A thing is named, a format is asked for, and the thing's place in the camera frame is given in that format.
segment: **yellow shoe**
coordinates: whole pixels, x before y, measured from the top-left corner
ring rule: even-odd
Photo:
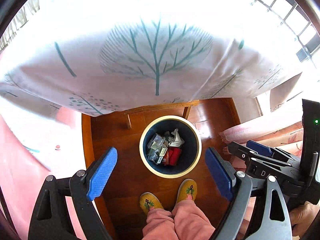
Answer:
[[[143,193],[140,196],[140,207],[146,215],[155,208],[164,209],[157,197],[150,192]]]
[[[179,187],[176,204],[185,199],[191,199],[195,201],[197,192],[198,190],[196,182],[193,179],[185,179]]]

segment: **screw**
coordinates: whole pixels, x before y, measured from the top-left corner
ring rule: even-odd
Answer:
[[[275,176],[272,176],[272,175],[268,177],[268,180],[270,180],[271,182],[276,182]]]
[[[84,171],[84,170],[79,170],[79,171],[77,171],[77,176],[78,176],[78,177],[82,177],[84,174],[85,174],[85,171]]]
[[[237,171],[237,176],[240,178],[244,178],[245,173],[243,171]]]
[[[46,181],[52,181],[53,180],[53,176],[52,175],[49,175],[45,178]]]

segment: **trash can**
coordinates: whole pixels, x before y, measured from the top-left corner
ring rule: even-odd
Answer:
[[[180,137],[185,141],[181,146],[181,155],[176,166],[155,164],[148,160],[147,144],[155,133],[163,135],[166,131],[178,128]],[[199,132],[188,120],[175,115],[166,115],[155,119],[143,131],[139,150],[144,165],[157,176],[162,178],[178,178],[189,173],[198,163],[201,155],[201,138]]]

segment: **blue gripper pad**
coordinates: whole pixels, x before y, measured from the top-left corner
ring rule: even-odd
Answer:
[[[205,151],[205,163],[208,166],[208,169],[213,177],[218,190],[220,191],[221,196],[225,197],[228,201],[233,199],[232,187],[233,183],[226,172],[225,168],[222,165],[222,162],[225,162],[220,156],[216,156],[210,148]],[[231,164],[229,164],[229,170],[235,172]]]
[[[89,182],[89,191],[87,197],[90,201],[99,197],[106,185],[113,168],[115,167],[118,159],[117,150],[110,148],[109,153],[104,157],[100,166],[91,177]]]
[[[263,144],[257,143],[255,141],[247,141],[246,147],[249,149],[252,149],[256,151],[258,154],[265,156],[265,157],[271,157],[272,151],[269,146],[265,146]]]

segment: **pants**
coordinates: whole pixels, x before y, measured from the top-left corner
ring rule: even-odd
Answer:
[[[143,240],[208,240],[214,230],[204,213],[187,199],[177,203],[172,213],[151,210],[142,232]]]

